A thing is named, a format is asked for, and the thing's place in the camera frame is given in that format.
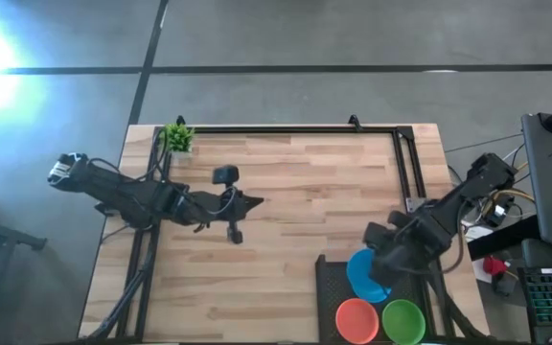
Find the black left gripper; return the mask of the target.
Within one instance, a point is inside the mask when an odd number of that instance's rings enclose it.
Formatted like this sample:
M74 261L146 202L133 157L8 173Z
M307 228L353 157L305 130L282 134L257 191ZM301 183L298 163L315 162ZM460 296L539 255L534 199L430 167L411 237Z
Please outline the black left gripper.
M190 224L238 221L239 213L247 214L265 201L262 197L257 196L237 196L234 191L225 191L220 195L191 192L187 194L187 197L189 198L187 221Z

